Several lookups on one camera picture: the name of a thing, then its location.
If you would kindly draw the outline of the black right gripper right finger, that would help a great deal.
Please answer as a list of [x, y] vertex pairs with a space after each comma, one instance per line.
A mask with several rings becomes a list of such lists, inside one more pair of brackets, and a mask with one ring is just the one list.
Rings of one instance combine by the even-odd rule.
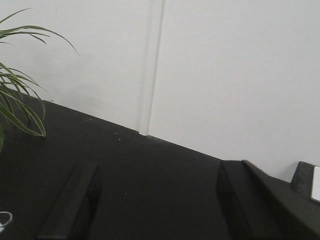
[[248, 160], [223, 160], [216, 194], [232, 240], [318, 240], [320, 204]]

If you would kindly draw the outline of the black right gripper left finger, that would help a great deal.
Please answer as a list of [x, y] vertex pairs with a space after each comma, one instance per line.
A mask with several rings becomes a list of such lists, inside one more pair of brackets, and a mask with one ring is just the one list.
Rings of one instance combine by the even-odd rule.
[[75, 164], [40, 228], [38, 240], [87, 240], [102, 195], [99, 165]]

